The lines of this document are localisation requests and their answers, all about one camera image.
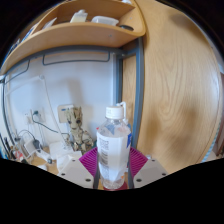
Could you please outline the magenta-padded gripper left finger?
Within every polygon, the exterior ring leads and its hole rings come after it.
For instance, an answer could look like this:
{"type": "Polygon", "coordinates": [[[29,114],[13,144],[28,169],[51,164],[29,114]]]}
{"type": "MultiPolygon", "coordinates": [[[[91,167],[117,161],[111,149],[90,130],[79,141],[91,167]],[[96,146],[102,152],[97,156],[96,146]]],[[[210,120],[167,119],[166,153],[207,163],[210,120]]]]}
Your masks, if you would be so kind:
{"type": "Polygon", "coordinates": [[[85,154],[76,151],[67,155],[59,168],[58,176],[81,187],[97,189],[99,184],[97,148],[85,154]]]}

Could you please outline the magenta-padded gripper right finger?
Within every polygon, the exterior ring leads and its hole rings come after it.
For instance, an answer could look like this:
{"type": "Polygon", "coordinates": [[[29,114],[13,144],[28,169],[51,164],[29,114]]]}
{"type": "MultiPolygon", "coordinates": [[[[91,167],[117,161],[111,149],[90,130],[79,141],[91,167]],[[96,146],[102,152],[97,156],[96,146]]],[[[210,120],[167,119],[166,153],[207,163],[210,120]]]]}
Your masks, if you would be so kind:
{"type": "Polygon", "coordinates": [[[135,148],[130,148],[128,163],[128,186],[140,188],[168,175],[156,159],[148,159],[135,148]]]}

